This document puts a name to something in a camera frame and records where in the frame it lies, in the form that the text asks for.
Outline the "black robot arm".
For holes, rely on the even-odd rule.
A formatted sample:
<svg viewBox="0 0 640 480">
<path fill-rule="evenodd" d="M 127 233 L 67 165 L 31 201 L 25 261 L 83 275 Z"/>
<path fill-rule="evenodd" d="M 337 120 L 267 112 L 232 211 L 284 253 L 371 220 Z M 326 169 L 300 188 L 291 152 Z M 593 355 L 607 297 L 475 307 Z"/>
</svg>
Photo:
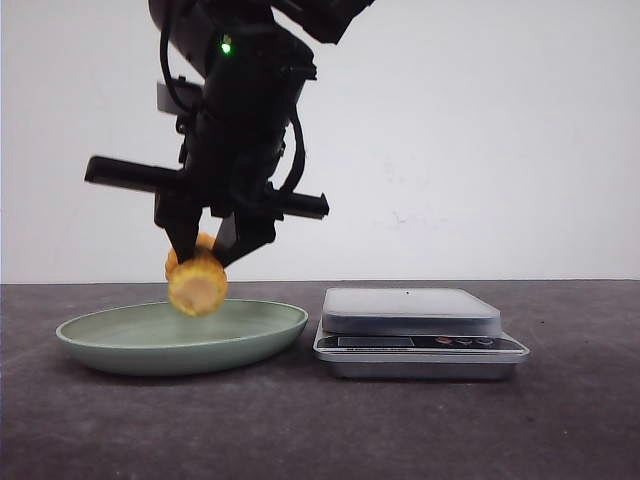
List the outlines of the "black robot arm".
<svg viewBox="0 0 640 480">
<path fill-rule="evenodd" d="M 213 256 L 230 265 L 271 243 L 288 215 L 320 219 L 324 196 L 297 192 L 305 147 L 297 102 L 315 78 L 312 50 L 275 20 L 281 12 L 335 44 L 362 1 L 153 1 L 161 53 L 175 48 L 202 76 L 166 75 L 157 107 L 176 118 L 178 169 L 92 157 L 88 182 L 150 192 L 154 221 L 179 262 L 194 258 L 204 209 L 221 219 Z"/>
</svg>

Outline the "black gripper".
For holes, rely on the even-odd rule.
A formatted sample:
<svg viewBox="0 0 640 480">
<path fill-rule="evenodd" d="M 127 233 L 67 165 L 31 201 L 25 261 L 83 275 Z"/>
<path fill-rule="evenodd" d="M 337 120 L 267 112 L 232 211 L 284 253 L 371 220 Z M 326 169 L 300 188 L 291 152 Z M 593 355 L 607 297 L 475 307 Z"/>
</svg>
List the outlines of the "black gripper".
<svg viewBox="0 0 640 480">
<path fill-rule="evenodd" d="M 199 119 L 204 132 L 192 119 L 181 121 L 181 168 L 95 155 L 85 181 L 154 194 L 154 222 L 165 231 L 179 264 L 194 257 L 204 209 L 222 221 L 213 256 L 223 267 L 272 243 L 275 224 L 285 216 L 321 219 L 328 214 L 325 195 L 296 190 L 306 151 L 294 104 L 286 106 L 284 123 L 262 139 L 253 128 L 225 131 L 206 115 Z"/>
</svg>

